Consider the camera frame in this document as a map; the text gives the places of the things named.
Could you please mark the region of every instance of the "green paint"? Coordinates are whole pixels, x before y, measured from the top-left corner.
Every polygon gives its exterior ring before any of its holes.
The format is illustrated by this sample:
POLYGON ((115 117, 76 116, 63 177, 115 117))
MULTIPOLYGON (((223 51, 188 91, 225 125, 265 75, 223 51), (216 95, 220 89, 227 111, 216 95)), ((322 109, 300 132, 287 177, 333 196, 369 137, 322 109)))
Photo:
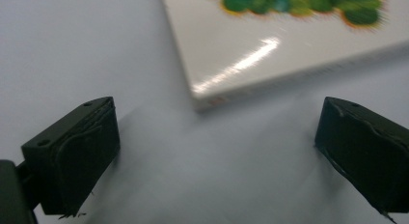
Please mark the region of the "green paint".
POLYGON ((236 13, 268 14, 275 11, 307 16, 340 11, 346 22, 353 26, 374 26, 382 19, 382 0, 222 0, 222 3, 226 10, 236 13))
POLYGON ((285 13, 289 10, 289 0, 275 0, 273 9, 277 12, 285 13))
POLYGON ((333 10, 331 0, 310 0, 311 9, 320 13, 328 13, 333 10))
POLYGON ((289 0, 289 12, 297 16, 305 16, 313 13, 310 0, 289 0))
POLYGON ((250 11, 255 14, 266 14, 271 9, 274 0, 252 0, 250 11))
POLYGON ((223 5, 231 12, 244 12, 250 7, 252 0, 224 0, 223 5))

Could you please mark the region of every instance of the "white surface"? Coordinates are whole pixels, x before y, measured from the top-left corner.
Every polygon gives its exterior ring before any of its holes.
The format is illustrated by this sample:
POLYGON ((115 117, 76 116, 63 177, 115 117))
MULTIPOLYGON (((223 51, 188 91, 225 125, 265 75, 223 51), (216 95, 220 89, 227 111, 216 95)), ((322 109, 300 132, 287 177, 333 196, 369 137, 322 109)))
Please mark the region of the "white surface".
POLYGON ((223 11, 221 0, 165 3, 200 108, 259 84, 409 44, 409 0, 386 0, 381 25, 366 31, 348 27, 338 12, 305 18, 273 12, 234 16, 223 11))
MULTIPOLYGON (((313 147, 325 96, 409 127, 409 54, 193 111, 161 0, 0 0, 0 155, 114 96, 122 151, 52 223, 388 224, 313 147)), ((393 214, 407 223, 409 214, 393 214)))

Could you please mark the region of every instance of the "white table surface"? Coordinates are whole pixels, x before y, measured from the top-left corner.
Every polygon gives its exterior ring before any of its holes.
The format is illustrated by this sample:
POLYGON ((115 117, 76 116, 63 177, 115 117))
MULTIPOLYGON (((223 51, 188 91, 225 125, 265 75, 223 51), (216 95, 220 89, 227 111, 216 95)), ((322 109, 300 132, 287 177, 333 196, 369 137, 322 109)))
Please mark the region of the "white table surface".
MULTIPOLYGON (((409 127, 409 54, 194 112, 161 0, 0 0, 0 157, 113 96, 122 150, 51 223, 390 223, 314 148, 326 96, 409 127)), ((409 214, 392 214, 408 223, 409 214)))

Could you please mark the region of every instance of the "screw hole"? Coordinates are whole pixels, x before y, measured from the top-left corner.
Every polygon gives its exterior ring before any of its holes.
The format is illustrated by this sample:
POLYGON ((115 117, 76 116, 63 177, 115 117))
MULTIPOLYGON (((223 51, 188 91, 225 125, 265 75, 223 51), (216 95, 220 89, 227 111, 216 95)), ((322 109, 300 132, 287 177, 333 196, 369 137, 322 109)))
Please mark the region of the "screw hole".
POLYGON ((47 145, 50 142, 50 140, 41 140, 39 143, 37 143, 38 146, 44 146, 47 145))

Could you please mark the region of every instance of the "painted canvas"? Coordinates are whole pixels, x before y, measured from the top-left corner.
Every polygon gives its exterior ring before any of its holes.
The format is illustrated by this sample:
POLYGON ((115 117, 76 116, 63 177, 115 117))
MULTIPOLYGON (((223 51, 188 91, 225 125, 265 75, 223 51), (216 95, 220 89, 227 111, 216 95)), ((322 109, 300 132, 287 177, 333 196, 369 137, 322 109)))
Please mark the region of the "painted canvas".
POLYGON ((409 0, 163 1, 197 109, 409 46, 409 0))

